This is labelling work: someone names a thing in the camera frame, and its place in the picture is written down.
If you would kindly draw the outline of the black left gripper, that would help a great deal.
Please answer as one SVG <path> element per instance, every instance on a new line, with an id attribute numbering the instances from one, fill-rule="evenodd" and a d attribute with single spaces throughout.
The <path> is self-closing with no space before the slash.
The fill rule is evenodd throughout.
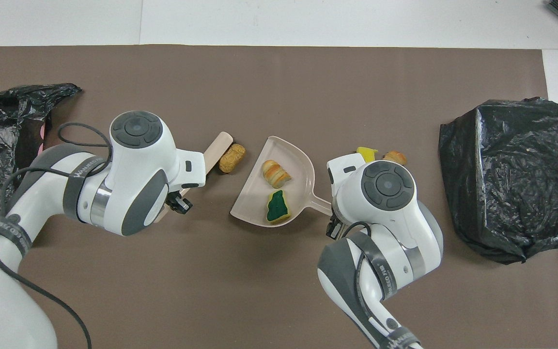
<path id="1" fill-rule="evenodd" d="M 165 204 L 179 214 L 186 214 L 193 207 L 193 204 L 182 197 L 179 191 L 169 192 L 166 196 Z"/>

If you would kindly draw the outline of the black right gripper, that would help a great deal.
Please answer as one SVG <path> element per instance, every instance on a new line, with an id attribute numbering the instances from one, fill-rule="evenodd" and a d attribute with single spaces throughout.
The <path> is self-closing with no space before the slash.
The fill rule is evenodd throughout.
<path id="1" fill-rule="evenodd" d="M 344 223 L 336 216 L 331 216 L 327 224 L 327 237 L 339 240 L 343 235 Z"/>

